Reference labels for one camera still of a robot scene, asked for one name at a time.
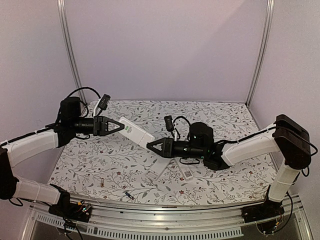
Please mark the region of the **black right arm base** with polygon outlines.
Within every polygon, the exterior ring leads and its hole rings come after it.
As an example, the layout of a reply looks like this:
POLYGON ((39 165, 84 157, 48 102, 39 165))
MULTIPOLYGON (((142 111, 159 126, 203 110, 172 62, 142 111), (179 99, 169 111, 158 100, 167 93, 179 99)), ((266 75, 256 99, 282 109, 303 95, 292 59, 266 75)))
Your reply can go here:
POLYGON ((241 217, 245 223, 272 218, 270 221, 257 224, 257 229, 264 235, 270 235, 276 232, 280 224, 280 220, 276 220, 276 217, 282 218, 285 213, 282 202, 275 202, 269 199, 269 191, 270 188, 267 189, 262 203, 241 208, 241 217))

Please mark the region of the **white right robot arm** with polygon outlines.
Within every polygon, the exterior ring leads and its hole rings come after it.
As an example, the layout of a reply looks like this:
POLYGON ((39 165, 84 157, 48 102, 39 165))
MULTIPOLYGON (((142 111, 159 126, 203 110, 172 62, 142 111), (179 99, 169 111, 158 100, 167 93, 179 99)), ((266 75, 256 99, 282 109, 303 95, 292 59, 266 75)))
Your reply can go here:
POLYGON ((284 160, 275 180, 259 206, 262 218, 269 218, 278 210, 297 176, 309 167, 312 156, 318 153, 310 142, 306 129, 284 114, 276 117, 266 128, 237 140, 214 140, 214 130, 203 122, 189 125, 186 141, 163 137, 146 144, 148 150, 172 159, 199 159, 210 170, 228 169, 239 162, 269 153, 281 153, 284 160))

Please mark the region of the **white remote control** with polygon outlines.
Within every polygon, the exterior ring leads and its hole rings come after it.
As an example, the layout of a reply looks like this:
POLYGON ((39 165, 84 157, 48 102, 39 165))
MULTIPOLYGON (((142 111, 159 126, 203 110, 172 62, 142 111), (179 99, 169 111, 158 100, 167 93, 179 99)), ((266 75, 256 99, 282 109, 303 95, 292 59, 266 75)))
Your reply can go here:
POLYGON ((171 161, 172 160, 168 158, 157 159, 151 168, 146 172, 145 176, 152 181, 158 180, 171 161))

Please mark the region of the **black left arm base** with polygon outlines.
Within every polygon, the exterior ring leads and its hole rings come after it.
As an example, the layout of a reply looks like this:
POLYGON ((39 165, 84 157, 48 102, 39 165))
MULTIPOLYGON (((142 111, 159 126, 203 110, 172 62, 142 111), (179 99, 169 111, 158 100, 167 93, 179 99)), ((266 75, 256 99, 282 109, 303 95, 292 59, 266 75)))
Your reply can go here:
POLYGON ((70 193, 63 188, 50 184, 50 186, 57 189, 60 193, 57 204, 51 204, 48 212, 52 215, 66 218, 68 220, 75 220, 79 222, 88 223, 92 213, 92 205, 81 200, 77 203, 71 202, 70 193))

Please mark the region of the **aluminium back right frame post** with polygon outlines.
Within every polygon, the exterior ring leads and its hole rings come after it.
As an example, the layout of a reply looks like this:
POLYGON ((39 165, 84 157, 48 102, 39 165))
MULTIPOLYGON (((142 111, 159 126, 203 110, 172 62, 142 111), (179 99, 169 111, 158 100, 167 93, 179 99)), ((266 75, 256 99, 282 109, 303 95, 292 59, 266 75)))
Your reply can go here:
POLYGON ((264 63, 264 57, 267 51, 268 41, 269 41, 270 32, 272 28, 274 6, 275 6, 274 0, 267 1, 260 47, 259 47, 258 56, 257 56, 256 64, 254 67, 254 71, 253 71, 251 84, 250 84, 248 95, 245 102, 246 106, 249 109, 254 99, 254 95, 258 86, 261 70, 264 63))

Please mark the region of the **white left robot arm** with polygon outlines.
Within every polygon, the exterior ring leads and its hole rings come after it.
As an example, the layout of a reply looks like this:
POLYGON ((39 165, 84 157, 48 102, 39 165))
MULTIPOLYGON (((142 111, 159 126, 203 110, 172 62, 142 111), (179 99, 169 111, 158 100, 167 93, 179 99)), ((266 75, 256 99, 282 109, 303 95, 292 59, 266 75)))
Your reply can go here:
POLYGON ((63 216, 74 213, 70 202, 70 193, 61 187, 42 184, 13 174, 13 168, 38 154, 66 146, 72 139, 88 139, 90 136, 104 137, 119 132, 124 124, 102 116, 111 97, 107 94, 98 97, 92 113, 82 116, 81 107, 86 104, 72 91, 60 102, 57 118, 54 123, 0 144, 0 198, 12 198, 45 202, 54 205, 63 216))

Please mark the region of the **aluminium frame post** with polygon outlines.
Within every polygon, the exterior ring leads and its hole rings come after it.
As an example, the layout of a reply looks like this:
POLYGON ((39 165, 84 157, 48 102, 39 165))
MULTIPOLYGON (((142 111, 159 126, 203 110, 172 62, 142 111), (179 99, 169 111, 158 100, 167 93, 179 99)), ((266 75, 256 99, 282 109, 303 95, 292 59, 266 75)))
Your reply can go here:
POLYGON ((69 61, 71 74, 73 77, 75 87, 79 89, 83 87, 83 85, 80 79, 80 74, 79 74, 79 70, 78 70, 78 66, 77 66, 77 62, 76 62, 76 58, 73 50, 73 45, 72 45, 72 40, 71 40, 71 35, 70 35, 70 30, 68 25, 66 4, 64 0, 57 0, 56 3, 57 3, 59 21, 61 25, 62 37, 63 37, 65 49, 66 49, 67 58, 69 61))
POLYGON ((261 70, 264 63, 264 57, 267 51, 268 41, 269 41, 270 32, 272 28, 274 6, 275 6, 274 0, 267 1, 260 47, 259 47, 258 56, 257 56, 256 64, 254 67, 254 71, 253 71, 251 84, 250 84, 248 95, 245 102, 246 106, 249 109, 254 99, 254 95, 258 86, 261 70))

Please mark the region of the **white remote with QR label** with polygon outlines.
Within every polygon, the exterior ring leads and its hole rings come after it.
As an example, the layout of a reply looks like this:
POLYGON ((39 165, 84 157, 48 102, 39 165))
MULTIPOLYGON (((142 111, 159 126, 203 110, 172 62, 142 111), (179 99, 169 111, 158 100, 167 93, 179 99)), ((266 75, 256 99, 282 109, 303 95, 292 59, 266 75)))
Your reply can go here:
POLYGON ((179 159, 176 159, 176 164, 178 165, 178 168, 180 169, 182 173, 182 177, 185 181, 190 181, 193 179, 194 175, 192 171, 190 170, 189 166, 186 164, 182 164, 179 159))

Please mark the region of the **white remote with logo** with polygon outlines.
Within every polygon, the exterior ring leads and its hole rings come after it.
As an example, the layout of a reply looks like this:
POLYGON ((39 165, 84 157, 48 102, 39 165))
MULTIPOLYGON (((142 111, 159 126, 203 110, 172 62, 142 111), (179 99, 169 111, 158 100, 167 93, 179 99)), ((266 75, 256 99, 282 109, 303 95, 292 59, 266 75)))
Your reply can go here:
POLYGON ((127 118, 121 117, 119 122, 124 125, 124 129, 119 131, 119 133, 140 147, 147 149, 147 144, 155 140, 152 134, 143 130, 127 118))

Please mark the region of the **aluminium front rail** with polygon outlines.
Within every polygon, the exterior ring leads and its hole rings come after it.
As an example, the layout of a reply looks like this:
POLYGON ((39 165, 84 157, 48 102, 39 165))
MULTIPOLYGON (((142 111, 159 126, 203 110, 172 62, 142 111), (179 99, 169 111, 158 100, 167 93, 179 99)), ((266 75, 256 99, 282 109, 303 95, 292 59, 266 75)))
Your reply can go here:
POLYGON ((224 205, 146 205, 91 198, 88 222, 74 227, 33 203, 23 240, 313 240, 302 202, 293 194, 283 201, 276 233, 259 231, 262 221, 245 222, 244 203, 224 205))

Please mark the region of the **aluminium back left frame post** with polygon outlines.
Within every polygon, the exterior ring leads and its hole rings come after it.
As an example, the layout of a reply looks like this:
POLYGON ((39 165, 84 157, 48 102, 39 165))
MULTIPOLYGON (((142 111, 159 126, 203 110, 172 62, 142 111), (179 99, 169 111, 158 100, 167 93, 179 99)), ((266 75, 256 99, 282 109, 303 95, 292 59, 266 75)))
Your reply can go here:
POLYGON ((56 3, 57 3, 59 21, 61 25, 62 37, 63 37, 65 49, 66 49, 67 58, 69 61, 71 74, 73 77, 75 87, 79 89, 83 87, 83 85, 80 79, 80 74, 79 74, 79 70, 78 70, 78 66, 77 66, 77 62, 76 62, 76 58, 73 50, 73 45, 72 45, 72 40, 71 40, 71 35, 70 35, 70 30, 68 25, 66 4, 64 0, 57 0, 56 3))

